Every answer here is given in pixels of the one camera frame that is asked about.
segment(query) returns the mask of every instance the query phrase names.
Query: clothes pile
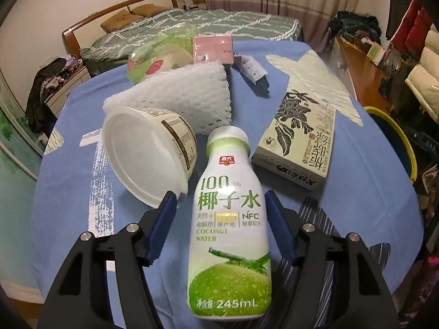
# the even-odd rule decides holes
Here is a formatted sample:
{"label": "clothes pile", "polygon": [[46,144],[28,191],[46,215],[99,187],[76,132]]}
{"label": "clothes pile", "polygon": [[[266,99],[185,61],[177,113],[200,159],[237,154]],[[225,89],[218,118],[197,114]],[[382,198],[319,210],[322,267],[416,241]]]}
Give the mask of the clothes pile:
{"label": "clothes pile", "polygon": [[70,75],[81,65],[76,56],[68,54],[56,58],[35,75],[26,106],[29,127],[36,134],[50,137],[57,118],[44,102],[58,91]]}
{"label": "clothes pile", "polygon": [[419,0],[412,0],[390,43],[402,55],[409,53],[414,58],[420,59],[432,24],[429,14]]}
{"label": "clothes pile", "polygon": [[339,11],[328,23],[328,27],[330,39],[342,36],[350,41],[357,31],[363,31],[370,40],[381,44],[381,28],[375,16],[360,16],[353,12]]}

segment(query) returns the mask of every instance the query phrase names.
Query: fruit in plastic wrap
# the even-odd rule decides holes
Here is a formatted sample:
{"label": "fruit in plastic wrap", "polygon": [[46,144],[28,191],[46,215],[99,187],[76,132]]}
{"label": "fruit in plastic wrap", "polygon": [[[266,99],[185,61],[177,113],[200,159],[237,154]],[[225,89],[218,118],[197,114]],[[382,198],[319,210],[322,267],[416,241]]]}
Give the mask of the fruit in plastic wrap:
{"label": "fruit in plastic wrap", "polygon": [[[202,317],[258,315],[271,304],[271,278],[264,265],[269,253],[257,260],[209,249],[211,254],[228,258],[200,272],[189,286],[189,307]],[[200,305],[200,298],[212,306]]]}
{"label": "fruit in plastic wrap", "polygon": [[156,73],[192,64],[192,37],[199,34],[198,28],[192,25],[159,32],[156,38],[130,55],[129,80],[137,84]]}

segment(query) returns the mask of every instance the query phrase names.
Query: brand logo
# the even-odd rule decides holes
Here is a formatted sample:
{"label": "brand logo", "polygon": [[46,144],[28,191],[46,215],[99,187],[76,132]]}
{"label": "brand logo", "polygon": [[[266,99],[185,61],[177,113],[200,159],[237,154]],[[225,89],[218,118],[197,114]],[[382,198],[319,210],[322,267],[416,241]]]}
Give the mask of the brand logo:
{"label": "brand logo", "polygon": [[265,137],[264,143],[269,147],[273,148],[276,145],[276,140],[273,137]]}
{"label": "brand logo", "polygon": [[235,163],[235,157],[233,156],[221,156],[219,158],[219,163],[225,166],[231,165]]}

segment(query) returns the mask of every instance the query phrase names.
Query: drink carton box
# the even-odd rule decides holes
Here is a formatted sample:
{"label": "drink carton box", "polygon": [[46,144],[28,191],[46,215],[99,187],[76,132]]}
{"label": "drink carton box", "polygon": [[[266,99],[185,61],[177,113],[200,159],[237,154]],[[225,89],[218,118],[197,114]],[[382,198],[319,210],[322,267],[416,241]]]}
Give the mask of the drink carton box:
{"label": "drink carton box", "polygon": [[307,93],[288,92],[253,156],[253,163],[313,190],[328,175],[335,109]]}

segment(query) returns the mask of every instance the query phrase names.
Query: bed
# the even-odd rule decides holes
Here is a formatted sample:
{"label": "bed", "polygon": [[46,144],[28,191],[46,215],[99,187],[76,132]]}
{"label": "bed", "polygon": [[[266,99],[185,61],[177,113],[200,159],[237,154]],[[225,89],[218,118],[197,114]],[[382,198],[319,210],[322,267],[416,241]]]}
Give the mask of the bed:
{"label": "bed", "polygon": [[176,0],[148,0],[169,7],[153,17],[144,17],[106,34],[100,24],[114,12],[132,9],[146,0],[129,0],[92,14],[63,32],[69,53],[82,58],[91,75],[126,63],[139,46],[159,31],[196,25],[202,34],[228,33],[233,40],[302,40],[302,27],[295,18],[251,11],[190,10],[178,8]]}

